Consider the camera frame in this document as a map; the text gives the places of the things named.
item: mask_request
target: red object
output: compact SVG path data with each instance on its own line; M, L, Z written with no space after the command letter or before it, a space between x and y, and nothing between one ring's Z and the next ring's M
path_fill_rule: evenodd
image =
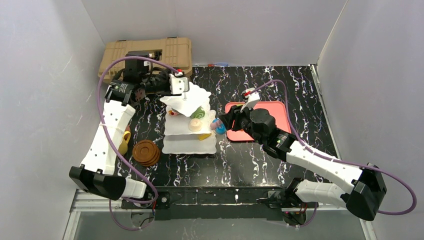
M231 106L234 105L243 105L244 102L229 102L225 105L225 112L228 113L230 111ZM290 130L289 121L287 120L286 115L286 106L284 103L280 101L260 101L258 102L253 109L266 109L269 114L275 118L275 124L278 128L292 133ZM253 141L247 133L244 131L227 131L226 136L230 141L235 142L245 142L245 141Z

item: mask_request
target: white paper plate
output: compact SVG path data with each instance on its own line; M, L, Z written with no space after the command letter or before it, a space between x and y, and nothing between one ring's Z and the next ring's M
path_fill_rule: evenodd
M198 85L194 85L192 82L189 85L190 90L185 93L186 99L184 99L183 93L181 96L164 96L159 100L180 114L190 117L203 103L209 103L211 92L200 88Z
M205 112L204 117L200 119L202 125L201 130L191 131L189 129L190 121L188 116L176 115L171 116L169 113L165 115L165 136L171 135L188 135L188 134L210 134L212 133L211 123L215 119L215 110Z
M165 136L162 153L164 154L215 154L217 152L215 133L203 141L196 134Z

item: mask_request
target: brown coaster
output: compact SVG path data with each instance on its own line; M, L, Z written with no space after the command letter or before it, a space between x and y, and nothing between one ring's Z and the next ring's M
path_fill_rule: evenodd
M161 151L150 140L139 141L132 149L132 156L144 167L155 165L159 161Z

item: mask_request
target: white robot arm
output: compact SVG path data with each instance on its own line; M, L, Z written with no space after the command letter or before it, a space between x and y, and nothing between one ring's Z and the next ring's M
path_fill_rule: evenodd
M327 203L346 208L361 219L374 220L387 192L382 174L370 169L342 164L336 160L336 157L318 149L303 146L297 141L296 136L277 128L276 120L268 110L253 109L259 101L259 96L257 92L249 94L249 90L244 94L246 103L243 106L232 106L229 112L220 115L219 121L211 127L233 131L243 130L261 144L264 152L271 157L304 167L331 181L330 183L311 182L295 178L278 197L273 194L269 198L261 198L260 202L294 201L294 206L310 202Z

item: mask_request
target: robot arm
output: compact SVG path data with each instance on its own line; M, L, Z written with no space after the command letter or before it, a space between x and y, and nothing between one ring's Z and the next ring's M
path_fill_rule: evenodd
M299 165L331 181L331 183L311 182L297 178L278 199L282 201L294 199L296 205L310 202L328 203L346 208L361 219L374 220L387 192L380 172L318 157L316 153L329 155L315 148L313 153L306 150L296 140L296 136L276 126L275 118L268 110L253 109L258 96L246 98L245 105L232 106L228 113L219 116L221 127L233 131L243 130L261 144L264 152L271 157Z
M104 126L115 146L123 140L125 128L136 110L130 106L135 101L135 93L141 90L144 94L161 94L179 96L189 90L189 81L184 73L171 73L161 70L159 74L147 74L144 64L125 62L123 81L120 76L114 77L110 83L103 105L105 124L99 124L94 140L79 167L72 166L69 177L78 187L88 193L111 200L128 197L140 199L144 196L147 185L144 182L113 175L117 154L109 144Z

